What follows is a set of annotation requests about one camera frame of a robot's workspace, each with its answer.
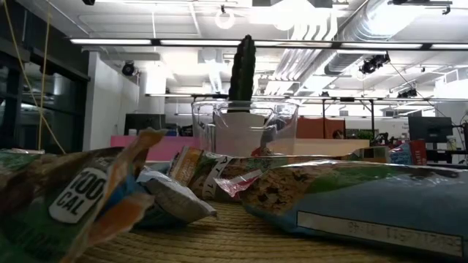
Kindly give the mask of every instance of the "woven placemat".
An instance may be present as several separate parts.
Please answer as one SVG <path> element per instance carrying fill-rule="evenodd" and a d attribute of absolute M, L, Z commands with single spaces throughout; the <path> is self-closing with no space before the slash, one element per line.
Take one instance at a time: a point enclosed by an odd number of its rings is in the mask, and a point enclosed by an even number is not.
<path fill-rule="evenodd" d="M 240 205 L 211 204 L 219 220 L 205 218 L 181 229 L 124 233 L 89 248 L 78 262 L 415 262 L 385 251 L 288 235 Z"/>

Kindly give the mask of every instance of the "monitor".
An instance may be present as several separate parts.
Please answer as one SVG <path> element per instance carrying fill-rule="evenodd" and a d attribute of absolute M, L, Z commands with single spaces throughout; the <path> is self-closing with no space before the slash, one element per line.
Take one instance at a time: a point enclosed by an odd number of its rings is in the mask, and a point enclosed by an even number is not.
<path fill-rule="evenodd" d="M 166 116 L 164 114 L 129 113 L 125 115 L 124 135 L 129 134 L 129 129 L 136 129 L 137 134 L 142 129 L 151 127 L 155 130 L 166 128 Z"/>
<path fill-rule="evenodd" d="M 447 142 L 453 135 L 452 119 L 449 117 L 408 117 L 409 138 L 432 143 Z"/>

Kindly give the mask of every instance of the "cactus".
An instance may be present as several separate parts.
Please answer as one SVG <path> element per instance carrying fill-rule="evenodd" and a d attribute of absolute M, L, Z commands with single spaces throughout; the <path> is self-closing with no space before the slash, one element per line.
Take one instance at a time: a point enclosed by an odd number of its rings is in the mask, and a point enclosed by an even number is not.
<path fill-rule="evenodd" d="M 250 35 L 246 35 L 234 55 L 229 100 L 250 101 L 252 99 L 254 71 L 255 43 Z"/>

